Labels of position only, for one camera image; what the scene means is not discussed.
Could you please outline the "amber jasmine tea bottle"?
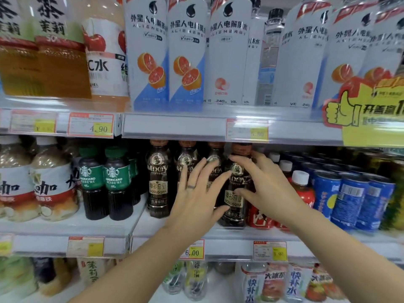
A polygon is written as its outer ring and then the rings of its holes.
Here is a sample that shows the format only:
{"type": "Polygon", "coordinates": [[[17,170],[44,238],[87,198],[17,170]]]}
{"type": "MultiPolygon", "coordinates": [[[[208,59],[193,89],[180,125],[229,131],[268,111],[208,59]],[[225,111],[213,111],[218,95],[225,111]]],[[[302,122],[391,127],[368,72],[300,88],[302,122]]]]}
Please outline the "amber jasmine tea bottle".
{"type": "Polygon", "coordinates": [[[28,0],[46,96],[91,99],[82,0],[28,0]]]}
{"type": "Polygon", "coordinates": [[[28,0],[0,0],[0,80],[7,95],[44,94],[28,0]]]}

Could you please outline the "clear water bottle black cap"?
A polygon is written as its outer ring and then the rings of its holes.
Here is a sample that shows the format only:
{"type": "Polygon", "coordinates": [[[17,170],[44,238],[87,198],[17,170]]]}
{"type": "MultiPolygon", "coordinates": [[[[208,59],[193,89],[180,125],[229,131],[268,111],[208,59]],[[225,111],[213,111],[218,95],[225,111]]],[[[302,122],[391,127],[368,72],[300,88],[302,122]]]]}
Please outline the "clear water bottle black cap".
{"type": "Polygon", "coordinates": [[[283,9],[271,9],[265,23],[256,106],[271,105],[280,40],[284,29],[283,15],[283,9]]]}

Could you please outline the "pink apple drink bottle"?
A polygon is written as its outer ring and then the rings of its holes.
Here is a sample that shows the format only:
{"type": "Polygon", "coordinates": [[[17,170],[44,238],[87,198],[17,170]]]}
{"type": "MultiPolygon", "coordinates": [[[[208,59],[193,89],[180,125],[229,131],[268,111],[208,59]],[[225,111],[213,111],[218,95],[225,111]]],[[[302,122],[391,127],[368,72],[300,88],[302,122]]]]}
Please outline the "pink apple drink bottle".
{"type": "Polygon", "coordinates": [[[129,97],[129,83],[128,83],[128,58],[126,52],[126,38],[125,38],[125,23],[124,23],[124,14],[123,11],[118,14],[118,25],[119,25],[119,32],[117,35],[117,43],[120,47],[120,55],[121,57],[121,76],[122,76],[122,94],[120,96],[129,97]]]}
{"type": "Polygon", "coordinates": [[[122,0],[82,0],[82,31],[92,98],[115,102],[123,110],[121,57],[117,43],[122,0]]]}

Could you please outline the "dark drink bottle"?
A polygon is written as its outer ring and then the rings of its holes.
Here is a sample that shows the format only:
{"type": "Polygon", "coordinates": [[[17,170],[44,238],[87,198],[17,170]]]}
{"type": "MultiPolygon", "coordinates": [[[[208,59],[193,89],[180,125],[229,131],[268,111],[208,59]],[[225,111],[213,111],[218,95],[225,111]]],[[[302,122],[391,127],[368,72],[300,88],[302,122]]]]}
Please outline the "dark drink bottle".
{"type": "Polygon", "coordinates": [[[52,282],[56,276],[53,258],[36,257],[32,259],[34,267],[34,276],[39,283],[48,284],[52,282]]]}

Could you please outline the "pale green drink bottles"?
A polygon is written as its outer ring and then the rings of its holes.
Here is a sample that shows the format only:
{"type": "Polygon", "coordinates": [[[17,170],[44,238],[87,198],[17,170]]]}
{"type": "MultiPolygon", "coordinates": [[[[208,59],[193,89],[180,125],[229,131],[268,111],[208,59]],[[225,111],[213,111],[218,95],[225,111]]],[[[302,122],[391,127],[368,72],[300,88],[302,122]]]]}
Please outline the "pale green drink bottles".
{"type": "Polygon", "coordinates": [[[37,290],[31,257],[0,256],[0,303],[20,303],[37,290]]]}

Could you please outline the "person's left forearm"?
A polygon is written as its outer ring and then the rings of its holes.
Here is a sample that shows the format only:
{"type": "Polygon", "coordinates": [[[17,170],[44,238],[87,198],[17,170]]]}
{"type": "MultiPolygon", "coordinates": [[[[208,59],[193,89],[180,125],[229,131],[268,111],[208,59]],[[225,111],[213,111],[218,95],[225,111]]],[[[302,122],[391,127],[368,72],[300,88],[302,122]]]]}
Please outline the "person's left forearm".
{"type": "Polygon", "coordinates": [[[68,303],[148,303],[174,263],[216,221],[167,219],[140,248],[68,303]]]}

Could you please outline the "black coffee bottle green label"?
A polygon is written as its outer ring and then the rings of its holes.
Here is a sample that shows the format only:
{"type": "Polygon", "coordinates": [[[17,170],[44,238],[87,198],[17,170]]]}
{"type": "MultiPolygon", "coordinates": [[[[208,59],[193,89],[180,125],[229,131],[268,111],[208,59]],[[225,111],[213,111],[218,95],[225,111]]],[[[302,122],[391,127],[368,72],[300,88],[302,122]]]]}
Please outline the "black coffee bottle green label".
{"type": "Polygon", "coordinates": [[[94,145],[79,148],[79,178],[86,218],[100,220],[108,216],[108,191],[104,180],[104,166],[98,159],[98,149],[94,145]]]}
{"type": "Polygon", "coordinates": [[[129,159],[126,156],[126,149],[120,146],[106,147],[105,156],[103,173],[108,191],[109,216],[114,221],[122,221],[133,213],[129,159]]]}

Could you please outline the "red yellow price tag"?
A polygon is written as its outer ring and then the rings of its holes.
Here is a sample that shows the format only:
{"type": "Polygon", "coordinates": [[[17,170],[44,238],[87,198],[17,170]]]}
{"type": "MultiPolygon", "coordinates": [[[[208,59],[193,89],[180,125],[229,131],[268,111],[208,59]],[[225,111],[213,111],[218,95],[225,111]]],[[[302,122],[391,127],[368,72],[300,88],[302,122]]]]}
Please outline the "red yellow price tag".
{"type": "Polygon", "coordinates": [[[253,261],[288,262],[286,241],[253,242],[253,261]]]}
{"type": "Polygon", "coordinates": [[[191,244],[179,257],[180,260],[205,260],[205,240],[200,239],[191,244]]]}
{"type": "Polygon", "coordinates": [[[66,257],[102,258],[104,242],[104,236],[69,236],[66,257]]]}
{"type": "Polygon", "coordinates": [[[269,143],[268,128],[268,120],[228,118],[226,120],[226,141],[269,143]]]}
{"type": "Polygon", "coordinates": [[[68,137],[114,137],[114,114],[71,112],[68,119],[68,137]]]}
{"type": "Polygon", "coordinates": [[[14,234],[0,233],[0,256],[13,254],[14,234]]]}
{"type": "Polygon", "coordinates": [[[8,131],[15,134],[54,134],[57,117],[57,112],[13,109],[8,131]]]}

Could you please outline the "group of blue drink cans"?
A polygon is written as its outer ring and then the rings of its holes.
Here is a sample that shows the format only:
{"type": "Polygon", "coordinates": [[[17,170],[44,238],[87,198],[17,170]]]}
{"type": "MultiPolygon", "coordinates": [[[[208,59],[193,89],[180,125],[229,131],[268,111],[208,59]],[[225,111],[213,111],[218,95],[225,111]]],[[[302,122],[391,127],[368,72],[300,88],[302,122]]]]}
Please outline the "group of blue drink cans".
{"type": "Polygon", "coordinates": [[[346,232],[376,232],[395,188],[390,179],[331,160],[315,163],[316,157],[310,161],[299,156],[290,158],[296,163],[295,170],[310,175],[309,186],[315,192],[313,209],[346,232]]]}

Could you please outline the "person's left hand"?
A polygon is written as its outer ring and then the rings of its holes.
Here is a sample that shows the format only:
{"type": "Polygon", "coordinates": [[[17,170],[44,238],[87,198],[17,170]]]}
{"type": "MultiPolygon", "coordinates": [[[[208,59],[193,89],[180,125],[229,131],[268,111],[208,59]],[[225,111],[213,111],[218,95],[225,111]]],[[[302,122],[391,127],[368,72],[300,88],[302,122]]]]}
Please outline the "person's left hand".
{"type": "MultiPolygon", "coordinates": [[[[204,169],[209,180],[210,173],[218,165],[217,161],[207,162],[204,169]]],[[[201,239],[215,223],[212,222],[212,213],[216,208],[217,197],[231,171],[222,173],[208,186],[206,192],[193,193],[193,171],[187,178],[187,170],[183,169],[174,205],[164,224],[164,231],[178,236],[184,243],[192,244],[201,239]]]]}

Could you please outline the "clear bottle green label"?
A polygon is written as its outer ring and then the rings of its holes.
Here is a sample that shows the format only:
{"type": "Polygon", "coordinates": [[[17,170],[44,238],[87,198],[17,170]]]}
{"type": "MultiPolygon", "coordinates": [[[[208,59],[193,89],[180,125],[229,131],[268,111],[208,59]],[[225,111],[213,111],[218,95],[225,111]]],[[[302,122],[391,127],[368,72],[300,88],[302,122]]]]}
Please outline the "clear bottle green label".
{"type": "Polygon", "coordinates": [[[185,264],[184,294],[191,301],[201,301],[208,292],[209,263],[207,261],[188,260],[185,264]]]}
{"type": "Polygon", "coordinates": [[[178,260],[161,284],[164,291],[169,295],[179,294],[183,290],[186,273],[186,261],[178,260]]]}

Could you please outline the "white store shelf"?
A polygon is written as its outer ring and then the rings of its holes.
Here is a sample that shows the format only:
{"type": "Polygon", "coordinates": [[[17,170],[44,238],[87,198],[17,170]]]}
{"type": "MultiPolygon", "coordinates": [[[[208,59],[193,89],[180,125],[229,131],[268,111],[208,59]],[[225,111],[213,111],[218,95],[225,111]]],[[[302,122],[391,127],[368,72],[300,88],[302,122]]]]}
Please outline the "white store shelf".
{"type": "Polygon", "coordinates": [[[71,112],[114,114],[114,137],[122,134],[122,113],[115,102],[96,102],[92,99],[57,98],[39,96],[8,96],[0,94],[0,134],[68,137],[68,119],[71,112]],[[8,131],[11,112],[32,110],[40,112],[57,112],[57,124],[54,134],[15,134],[8,131]]]}
{"type": "Polygon", "coordinates": [[[84,257],[83,253],[68,251],[69,238],[104,238],[103,258],[120,258],[129,251],[130,237],[146,206],[148,194],[133,207],[131,216],[114,221],[109,216],[100,220],[89,220],[84,206],[71,217],[49,222],[37,217],[26,222],[0,219],[0,237],[12,235],[11,253],[33,257],[84,257]]]}
{"type": "Polygon", "coordinates": [[[268,144],[344,146],[341,130],[312,118],[309,109],[271,106],[207,104],[195,112],[128,111],[122,115],[122,137],[227,142],[228,118],[268,120],[268,144]]]}
{"type": "MultiPolygon", "coordinates": [[[[154,235],[164,224],[164,219],[153,218],[144,211],[135,226],[130,251],[134,252],[154,235]]],[[[351,235],[363,244],[384,256],[389,261],[404,264],[404,235],[393,236],[379,231],[374,234],[354,231],[351,235]]],[[[259,230],[251,227],[229,229],[215,224],[203,237],[205,260],[249,261],[253,260],[254,241],[285,242],[288,260],[291,262],[314,261],[316,257],[295,235],[286,234],[277,228],[259,230]]]]}

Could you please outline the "green yellow drink bottles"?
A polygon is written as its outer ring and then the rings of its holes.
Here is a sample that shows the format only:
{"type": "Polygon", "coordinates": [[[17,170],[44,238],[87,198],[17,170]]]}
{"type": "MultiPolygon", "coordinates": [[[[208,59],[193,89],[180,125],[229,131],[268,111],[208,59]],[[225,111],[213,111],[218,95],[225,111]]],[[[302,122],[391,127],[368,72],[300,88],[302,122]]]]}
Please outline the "green yellow drink bottles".
{"type": "Polygon", "coordinates": [[[378,229],[404,232],[404,156],[381,152],[368,152],[367,156],[367,170],[395,184],[378,229]]]}

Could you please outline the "white label blue print bottle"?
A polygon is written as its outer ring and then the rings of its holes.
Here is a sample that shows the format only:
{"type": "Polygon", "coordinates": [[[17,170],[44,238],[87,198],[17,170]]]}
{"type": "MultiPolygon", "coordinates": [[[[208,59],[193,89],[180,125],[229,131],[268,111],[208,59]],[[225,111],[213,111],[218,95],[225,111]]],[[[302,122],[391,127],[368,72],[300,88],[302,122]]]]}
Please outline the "white label blue print bottle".
{"type": "Polygon", "coordinates": [[[302,303],[313,273],[313,265],[289,263],[284,300],[286,303],[302,303]]]}
{"type": "Polygon", "coordinates": [[[241,303],[262,303],[267,264],[265,262],[244,262],[241,264],[241,303]]]}

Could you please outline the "person's right hand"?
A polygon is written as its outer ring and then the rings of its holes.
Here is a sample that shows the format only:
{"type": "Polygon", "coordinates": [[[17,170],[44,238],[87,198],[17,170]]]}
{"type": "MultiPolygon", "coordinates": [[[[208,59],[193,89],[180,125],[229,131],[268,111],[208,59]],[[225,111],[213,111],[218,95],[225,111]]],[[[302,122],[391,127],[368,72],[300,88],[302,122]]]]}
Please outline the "person's right hand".
{"type": "Polygon", "coordinates": [[[269,190],[269,214],[267,217],[286,226],[291,231],[301,222],[303,213],[308,210],[303,200],[298,196],[280,167],[272,162],[269,168],[259,168],[251,158],[240,155],[230,155],[230,159],[242,165],[251,175],[255,186],[269,190]]]}

